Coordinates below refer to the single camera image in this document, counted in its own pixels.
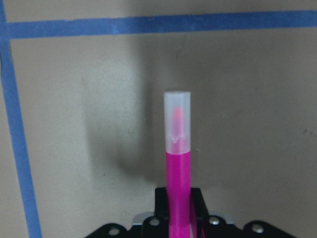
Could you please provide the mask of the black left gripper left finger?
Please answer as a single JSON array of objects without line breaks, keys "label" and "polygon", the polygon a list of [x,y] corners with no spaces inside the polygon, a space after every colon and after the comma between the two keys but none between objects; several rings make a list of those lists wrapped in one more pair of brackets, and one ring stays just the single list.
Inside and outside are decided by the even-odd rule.
[{"label": "black left gripper left finger", "polygon": [[155,189],[155,209],[154,214],[143,221],[144,228],[168,228],[169,207],[167,190],[165,187]]}]

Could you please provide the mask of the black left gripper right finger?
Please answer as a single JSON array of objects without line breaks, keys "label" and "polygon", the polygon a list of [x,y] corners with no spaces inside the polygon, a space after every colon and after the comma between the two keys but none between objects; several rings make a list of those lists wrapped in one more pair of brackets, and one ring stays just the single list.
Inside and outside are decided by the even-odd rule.
[{"label": "black left gripper right finger", "polygon": [[191,202],[190,202],[190,219],[191,223],[202,221],[209,216],[202,191],[200,188],[191,188]]}]

